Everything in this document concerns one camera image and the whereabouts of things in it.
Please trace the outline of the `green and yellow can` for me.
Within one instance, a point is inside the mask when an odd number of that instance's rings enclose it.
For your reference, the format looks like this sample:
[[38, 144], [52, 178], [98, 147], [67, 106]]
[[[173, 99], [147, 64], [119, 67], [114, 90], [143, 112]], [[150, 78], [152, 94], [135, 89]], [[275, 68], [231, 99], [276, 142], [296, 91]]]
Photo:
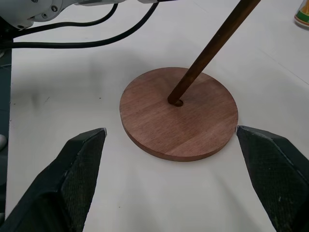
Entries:
[[309, 29], [309, 0], [303, 0], [294, 15], [294, 20], [298, 26]]

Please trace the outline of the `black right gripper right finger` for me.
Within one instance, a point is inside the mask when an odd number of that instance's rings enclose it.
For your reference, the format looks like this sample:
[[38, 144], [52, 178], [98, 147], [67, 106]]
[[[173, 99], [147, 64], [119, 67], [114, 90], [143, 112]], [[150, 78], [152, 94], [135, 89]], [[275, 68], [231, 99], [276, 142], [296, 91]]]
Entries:
[[309, 160], [286, 138], [238, 126], [252, 186], [276, 232], [309, 232]]

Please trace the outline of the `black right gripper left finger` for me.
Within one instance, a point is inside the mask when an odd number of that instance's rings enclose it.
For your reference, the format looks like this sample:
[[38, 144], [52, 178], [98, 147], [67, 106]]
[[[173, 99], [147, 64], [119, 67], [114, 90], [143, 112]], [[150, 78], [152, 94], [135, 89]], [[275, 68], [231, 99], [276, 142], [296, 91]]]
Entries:
[[95, 193], [105, 128], [66, 142], [0, 227], [0, 232], [83, 232]]

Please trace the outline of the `dark wooden pole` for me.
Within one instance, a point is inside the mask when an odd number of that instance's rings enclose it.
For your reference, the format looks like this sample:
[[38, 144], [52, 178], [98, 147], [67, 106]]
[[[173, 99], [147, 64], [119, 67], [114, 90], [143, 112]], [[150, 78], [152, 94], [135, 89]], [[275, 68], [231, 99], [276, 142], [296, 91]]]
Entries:
[[181, 96], [202, 73], [210, 61], [230, 39], [234, 32], [244, 22], [261, 0], [240, 0], [212, 39], [187, 70], [183, 78], [168, 96], [168, 103], [176, 105]]

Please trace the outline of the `round wooden base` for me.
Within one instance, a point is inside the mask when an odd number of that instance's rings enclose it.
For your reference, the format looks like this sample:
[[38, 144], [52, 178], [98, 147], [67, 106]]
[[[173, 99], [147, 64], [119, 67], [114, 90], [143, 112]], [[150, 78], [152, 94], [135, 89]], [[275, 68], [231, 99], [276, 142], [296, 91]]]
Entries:
[[183, 94], [182, 106], [169, 104], [168, 95], [185, 73], [179, 67], [146, 72], [130, 82], [120, 99], [120, 117], [129, 138], [161, 159], [207, 158], [229, 142], [238, 124], [231, 93], [204, 73]]

